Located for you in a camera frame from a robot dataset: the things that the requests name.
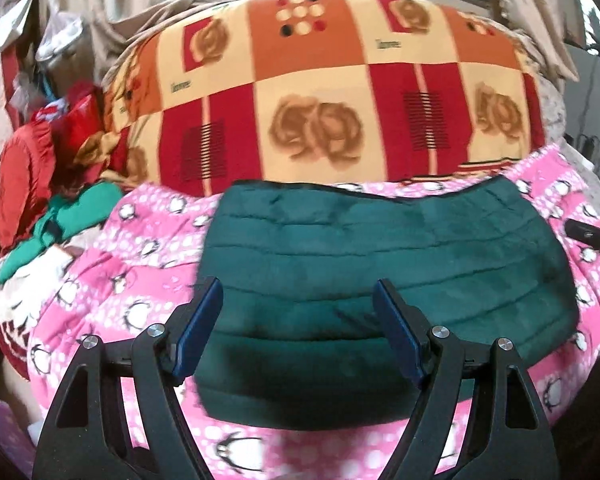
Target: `patterned blanket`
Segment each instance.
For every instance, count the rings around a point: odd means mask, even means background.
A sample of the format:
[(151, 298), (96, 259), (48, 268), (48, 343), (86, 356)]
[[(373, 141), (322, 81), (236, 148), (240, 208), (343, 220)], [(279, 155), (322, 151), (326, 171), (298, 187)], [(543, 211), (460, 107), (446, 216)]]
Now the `patterned blanket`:
[(427, 0), (222, 4), (140, 44), (106, 102), (122, 177), (191, 196), (464, 178), (544, 145), (522, 44)]
[[(505, 172), (548, 222), (563, 245), (576, 284), (580, 322), (571, 340), (530, 369), (550, 422), (567, 409), (600, 355), (600, 255), (564, 237), (568, 218), (600, 226), (587, 203), (586, 185), (557, 146), (532, 154)], [(404, 186), (347, 185), (387, 197), (444, 194), (480, 182), (479, 178)], [(123, 199), (94, 246), (70, 267), (42, 307), (29, 342), (29, 375), (44, 408), (81, 338), (97, 333), (105, 341), (137, 335), (164, 322), (176, 305), (188, 301), (195, 282), (206, 229), (218, 196), (194, 199), (145, 184)], [(297, 432), (227, 424), (206, 415), (194, 381), (177, 391), (187, 424), (214, 477), (269, 479), (303, 471), (318, 480), (378, 477), (395, 449), (406, 420), (339, 431)], [(145, 446), (132, 381), (123, 381), (132, 442)], [(443, 470), (454, 465), (464, 437), (470, 400), (456, 409)]]

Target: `pink blanket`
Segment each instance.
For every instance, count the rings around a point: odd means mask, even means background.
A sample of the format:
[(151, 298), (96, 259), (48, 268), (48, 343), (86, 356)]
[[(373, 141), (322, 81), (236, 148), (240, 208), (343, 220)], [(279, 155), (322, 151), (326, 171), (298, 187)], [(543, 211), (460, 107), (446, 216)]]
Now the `pink blanket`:
[[(555, 422), (600, 355), (600, 255), (564, 237), (574, 218), (600, 226), (586, 203), (585, 184), (557, 146), (536, 152), (505, 172), (554, 229), (571, 263), (580, 323), (573, 338), (530, 370), (550, 422)], [(419, 197), (463, 189), (478, 180), (440, 183), (349, 184), (383, 196)], [(203, 241), (219, 196), (194, 199), (143, 185), (121, 200), (94, 247), (70, 267), (65, 281), (42, 308), (29, 343), (33, 390), (48, 408), (78, 342), (96, 333), (104, 341), (137, 335), (164, 322), (189, 301)], [(123, 382), (125, 409), (135, 446), (146, 444), (133, 384)], [(217, 479), (274, 478), (303, 472), (317, 480), (373, 479), (386, 464), (406, 420), (340, 431), (294, 432), (228, 424), (206, 416), (194, 382), (177, 391), (191, 433)], [(439, 470), (456, 463), (470, 400), (456, 408)]]

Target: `blue gripper pad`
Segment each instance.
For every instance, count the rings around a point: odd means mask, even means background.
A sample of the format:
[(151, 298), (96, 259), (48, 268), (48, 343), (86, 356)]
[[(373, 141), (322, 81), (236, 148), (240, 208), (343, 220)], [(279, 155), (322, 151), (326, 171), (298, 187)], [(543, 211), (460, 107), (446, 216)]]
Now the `blue gripper pad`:
[(193, 307), (195, 310), (176, 343), (171, 375), (177, 380), (184, 380), (196, 371), (206, 342), (222, 309), (224, 293), (220, 281), (213, 278), (210, 285), (205, 283), (204, 289), (201, 298), (195, 294), (191, 302), (186, 305), (187, 308)]
[[(427, 319), (417, 308), (407, 306), (388, 280), (376, 282), (372, 299), (382, 331), (398, 360), (400, 373), (420, 388), (427, 376), (423, 364), (423, 348), (427, 351), (429, 348)], [(405, 314), (412, 318), (413, 329)]]

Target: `green quilted fabric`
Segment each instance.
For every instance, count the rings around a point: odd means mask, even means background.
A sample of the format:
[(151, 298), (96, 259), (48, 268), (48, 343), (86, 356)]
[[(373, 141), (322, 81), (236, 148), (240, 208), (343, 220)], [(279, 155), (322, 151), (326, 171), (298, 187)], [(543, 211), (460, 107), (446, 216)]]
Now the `green quilted fabric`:
[(567, 256), (501, 177), (398, 200), (310, 184), (235, 184), (209, 226), (198, 276), (224, 286), (195, 375), (202, 404), (213, 418), (268, 428), (410, 415), (418, 392), (400, 376), (372, 307), (379, 278), (461, 338), (510, 338), (529, 365), (566, 341), (578, 320)]

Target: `silver screw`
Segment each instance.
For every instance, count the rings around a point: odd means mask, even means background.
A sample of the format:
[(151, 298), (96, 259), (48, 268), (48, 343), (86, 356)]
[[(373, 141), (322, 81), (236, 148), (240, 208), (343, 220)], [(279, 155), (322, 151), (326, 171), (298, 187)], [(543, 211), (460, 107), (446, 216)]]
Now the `silver screw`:
[(498, 339), (498, 346), (503, 350), (511, 350), (513, 348), (513, 343), (511, 342), (511, 339), (501, 337)]
[(164, 334), (164, 325), (160, 323), (154, 323), (148, 329), (146, 329), (146, 332), (150, 337), (158, 337), (159, 335)]
[(82, 346), (84, 346), (87, 350), (93, 348), (98, 344), (98, 338), (94, 335), (88, 335), (82, 341)]
[(433, 327), (431, 329), (431, 331), (433, 332), (433, 335), (440, 338), (440, 339), (444, 339), (445, 337), (449, 337), (449, 329), (446, 326), (440, 326), (437, 325), (435, 327)]

